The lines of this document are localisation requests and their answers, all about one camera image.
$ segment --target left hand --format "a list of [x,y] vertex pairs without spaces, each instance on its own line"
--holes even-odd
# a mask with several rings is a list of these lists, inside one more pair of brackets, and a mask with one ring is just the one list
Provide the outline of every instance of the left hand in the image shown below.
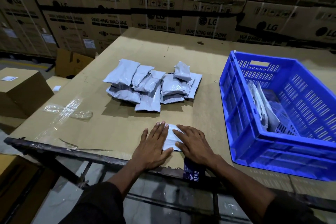
[[148,128],[143,131],[140,144],[135,149],[131,159],[142,170],[151,170],[161,166],[173,152],[172,147],[165,151],[162,150],[168,135],[168,124],[165,121],[161,124],[159,122],[155,124],[148,138],[147,134]]

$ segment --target right hand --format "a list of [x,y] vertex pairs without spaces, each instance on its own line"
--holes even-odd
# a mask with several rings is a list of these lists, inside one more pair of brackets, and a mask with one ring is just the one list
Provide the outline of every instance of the right hand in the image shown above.
[[173,132],[183,143],[176,142],[175,145],[193,162],[209,167],[216,155],[205,139],[204,133],[193,127],[182,125],[177,125],[177,127],[183,133],[176,129],[173,129]]

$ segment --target warehouse floor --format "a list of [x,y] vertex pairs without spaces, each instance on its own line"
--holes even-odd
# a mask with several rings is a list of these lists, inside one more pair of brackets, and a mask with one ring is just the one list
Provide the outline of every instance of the warehouse floor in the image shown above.
[[[45,79],[54,75],[53,70],[45,72],[49,66],[49,64],[33,64],[29,61],[0,59],[0,70],[5,67],[39,70]],[[0,130],[0,153],[20,154],[3,142],[6,136]],[[88,164],[88,162],[67,158],[58,158],[58,160],[77,175],[81,175]],[[103,168],[103,165],[95,163],[90,166],[85,176],[90,185],[98,182]],[[103,180],[107,180],[113,174],[114,172],[108,171]],[[64,178],[59,178],[45,198],[32,224],[47,222],[57,224],[70,212],[81,194],[81,189]],[[219,223],[250,223],[232,197],[218,195],[218,204],[222,218]],[[211,222],[209,217],[200,213],[207,214],[212,211],[213,199],[210,192],[183,186],[181,182],[167,182],[150,174],[141,175],[124,201],[124,217],[127,224]],[[336,224],[336,213],[317,212],[323,221]]]

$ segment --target crate handle hole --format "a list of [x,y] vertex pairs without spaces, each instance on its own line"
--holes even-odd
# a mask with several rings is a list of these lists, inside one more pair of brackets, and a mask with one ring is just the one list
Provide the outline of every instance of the crate handle hole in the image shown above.
[[262,61],[256,61],[256,60],[251,60],[250,65],[254,65],[254,66],[263,66],[263,67],[268,67],[269,66],[269,62],[262,62]]

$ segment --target white sticker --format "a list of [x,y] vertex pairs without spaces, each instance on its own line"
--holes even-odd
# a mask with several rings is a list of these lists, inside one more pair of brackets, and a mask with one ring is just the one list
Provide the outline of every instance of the white sticker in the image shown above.
[[11,82],[11,81],[14,81],[16,78],[17,77],[15,77],[15,76],[6,76],[6,77],[3,77],[1,79],[1,81],[9,81],[9,82]]
[[41,34],[41,35],[46,43],[56,44],[55,39],[52,35],[48,34]]
[[9,28],[3,28],[3,31],[5,31],[5,33],[12,38],[18,38],[14,32],[14,30],[9,29]]
[[91,39],[83,39],[83,40],[84,40],[84,44],[86,48],[90,48],[90,49],[96,48],[94,40],[91,40]]
[[52,90],[53,90],[53,91],[59,91],[60,88],[61,88],[61,86],[55,86]]

